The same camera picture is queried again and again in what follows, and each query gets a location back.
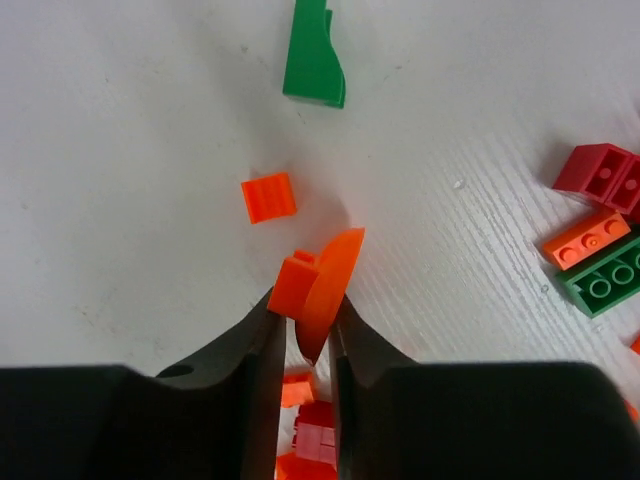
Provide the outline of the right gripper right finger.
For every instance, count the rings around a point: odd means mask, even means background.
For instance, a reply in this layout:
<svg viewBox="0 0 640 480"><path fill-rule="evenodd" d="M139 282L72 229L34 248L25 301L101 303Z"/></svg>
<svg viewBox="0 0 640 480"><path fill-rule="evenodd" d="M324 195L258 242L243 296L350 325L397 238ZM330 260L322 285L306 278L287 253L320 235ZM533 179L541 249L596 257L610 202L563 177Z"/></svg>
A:
<svg viewBox="0 0 640 480"><path fill-rule="evenodd" d="M342 479L634 479L638 430L582 362L417 362L349 300L329 336Z"/></svg>

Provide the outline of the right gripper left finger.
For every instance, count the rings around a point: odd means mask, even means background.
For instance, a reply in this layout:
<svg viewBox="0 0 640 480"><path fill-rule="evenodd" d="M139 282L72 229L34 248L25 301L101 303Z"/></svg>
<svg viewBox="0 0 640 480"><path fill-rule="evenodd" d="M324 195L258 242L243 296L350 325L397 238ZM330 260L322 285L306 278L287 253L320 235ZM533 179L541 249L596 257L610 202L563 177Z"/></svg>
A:
<svg viewBox="0 0 640 480"><path fill-rule="evenodd" d="M155 376L123 365L5 368L5 479L270 479L285 320L258 302Z"/></svg>

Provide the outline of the orange dome lego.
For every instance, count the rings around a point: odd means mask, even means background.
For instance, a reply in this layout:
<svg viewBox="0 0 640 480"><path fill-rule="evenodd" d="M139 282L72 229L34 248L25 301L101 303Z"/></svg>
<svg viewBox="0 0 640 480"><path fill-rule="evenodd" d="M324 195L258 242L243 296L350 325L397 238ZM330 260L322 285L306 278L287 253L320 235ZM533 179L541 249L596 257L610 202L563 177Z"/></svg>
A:
<svg viewBox="0 0 640 480"><path fill-rule="evenodd" d="M364 237L363 227L347 229L320 254L297 250L281 265L268 309L295 322L298 348L312 364L334 323Z"/></svg>

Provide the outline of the small orange lego brick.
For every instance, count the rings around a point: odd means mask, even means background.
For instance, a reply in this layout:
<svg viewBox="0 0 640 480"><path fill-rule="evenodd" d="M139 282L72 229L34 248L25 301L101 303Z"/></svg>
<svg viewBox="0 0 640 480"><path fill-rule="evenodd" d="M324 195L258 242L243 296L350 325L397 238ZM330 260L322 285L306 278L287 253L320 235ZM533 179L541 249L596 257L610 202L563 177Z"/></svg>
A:
<svg viewBox="0 0 640 480"><path fill-rule="evenodd" d="M286 172L242 182L241 188L251 224L297 213L292 184Z"/></svg>

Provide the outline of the green three-stud lego plate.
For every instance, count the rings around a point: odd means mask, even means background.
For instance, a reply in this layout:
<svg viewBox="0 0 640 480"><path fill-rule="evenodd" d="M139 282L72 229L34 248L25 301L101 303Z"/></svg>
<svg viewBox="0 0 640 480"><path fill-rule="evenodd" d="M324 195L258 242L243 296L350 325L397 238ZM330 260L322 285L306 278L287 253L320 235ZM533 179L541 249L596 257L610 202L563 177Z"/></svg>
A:
<svg viewBox="0 0 640 480"><path fill-rule="evenodd" d="M610 310L639 292L639 231L557 272L555 279L589 318Z"/></svg>

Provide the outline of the red lego pile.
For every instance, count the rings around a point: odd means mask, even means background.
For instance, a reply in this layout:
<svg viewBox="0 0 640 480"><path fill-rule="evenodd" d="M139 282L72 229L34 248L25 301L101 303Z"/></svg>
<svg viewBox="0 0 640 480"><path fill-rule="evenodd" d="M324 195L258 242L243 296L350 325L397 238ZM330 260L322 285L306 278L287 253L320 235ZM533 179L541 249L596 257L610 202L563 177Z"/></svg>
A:
<svg viewBox="0 0 640 480"><path fill-rule="evenodd" d="M554 190L579 194L639 221L639 155L610 143L578 145Z"/></svg>

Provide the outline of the small green lego left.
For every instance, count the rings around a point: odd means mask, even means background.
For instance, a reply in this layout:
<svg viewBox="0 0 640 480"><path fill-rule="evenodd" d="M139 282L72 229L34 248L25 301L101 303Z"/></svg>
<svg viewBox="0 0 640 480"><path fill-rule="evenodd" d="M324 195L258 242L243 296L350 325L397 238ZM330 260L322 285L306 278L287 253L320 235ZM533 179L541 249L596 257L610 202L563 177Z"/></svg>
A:
<svg viewBox="0 0 640 480"><path fill-rule="evenodd" d="M283 94L342 109L346 80L331 42L333 11L325 0L295 2Z"/></svg>

